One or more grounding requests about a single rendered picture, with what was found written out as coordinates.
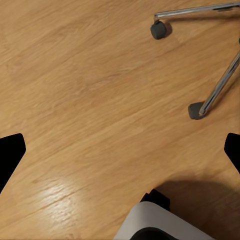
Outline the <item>swivel chair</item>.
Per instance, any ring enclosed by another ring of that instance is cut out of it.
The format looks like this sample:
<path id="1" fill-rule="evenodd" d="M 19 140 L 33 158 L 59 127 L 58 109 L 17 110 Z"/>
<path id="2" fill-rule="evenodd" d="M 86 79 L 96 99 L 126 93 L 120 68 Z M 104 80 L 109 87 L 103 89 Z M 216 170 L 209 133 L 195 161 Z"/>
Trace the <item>swivel chair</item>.
<path id="1" fill-rule="evenodd" d="M 232 15 L 240 14 L 240 1 L 220 3 L 215 5 L 200 6 L 195 8 L 186 8 L 172 11 L 163 11 L 154 14 L 154 24 L 150 31 L 155 39 L 158 39 L 166 34 L 167 30 L 163 22 L 163 19 L 175 19 L 175 18 L 189 18 L 189 17 L 202 17 L 202 16 L 217 16 L 217 15 Z M 202 119 L 206 116 L 207 111 L 213 104 L 214 100 L 220 94 L 223 87 L 226 85 L 230 77 L 240 64 L 240 50 L 235 56 L 234 60 L 223 74 L 212 93 L 206 99 L 204 104 L 201 102 L 190 104 L 188 107 L 188 114 L 191 119 Z"/>

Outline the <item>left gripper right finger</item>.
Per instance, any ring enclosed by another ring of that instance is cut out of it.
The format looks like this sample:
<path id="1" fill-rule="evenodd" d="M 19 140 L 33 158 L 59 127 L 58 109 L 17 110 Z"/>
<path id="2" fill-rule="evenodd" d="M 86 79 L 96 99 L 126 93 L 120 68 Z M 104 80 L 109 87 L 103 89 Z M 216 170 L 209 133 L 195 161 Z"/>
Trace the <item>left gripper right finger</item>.
<path id="1" fill-rule="evenodd" d="M 224 151 L 240 173 L 240 135 L 228 133 Z"/>

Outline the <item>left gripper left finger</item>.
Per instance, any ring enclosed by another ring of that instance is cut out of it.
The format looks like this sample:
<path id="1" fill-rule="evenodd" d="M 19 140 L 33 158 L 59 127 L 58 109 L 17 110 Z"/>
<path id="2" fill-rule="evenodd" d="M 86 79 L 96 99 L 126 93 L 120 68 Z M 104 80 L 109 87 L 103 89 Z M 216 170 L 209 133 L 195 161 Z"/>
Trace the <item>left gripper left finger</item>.
<path id="1" fill-rule="evenodd" d="M 2 192 L 25 152 L 25 140 L 21 133 L 0 138 L 0 192 Z"/>

